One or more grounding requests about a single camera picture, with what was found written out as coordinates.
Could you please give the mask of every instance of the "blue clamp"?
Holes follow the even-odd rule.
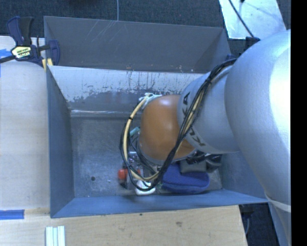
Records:
[[[30,29],[34,18],[15,16],[8,20],[7,29],[9,36],[15,41],[15,47],[11,50],[11,55],[0,58],[0,64],[10,61],[28,61],[43,67],[43,57],[41,51],[49,50],[49,55],[54,65],[58,65],[60,60],[60,49],[57,40],[50,40],[47,45],[39,46],[37,37],[37,46],[32,44]]]

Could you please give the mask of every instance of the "scratched metal surface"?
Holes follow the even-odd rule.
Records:
[[[201,74],[120,71],[52,66],[71,115],[76,197],[128,195],[117,181],[119,141],[125,122],[145,92],[180,94]],[[139,124],[140,112],[134,119]],[[210,189],[220,189],[217,173]]]
[[[223,28],[45,16],[60,66],[206,73],[230,53]]]

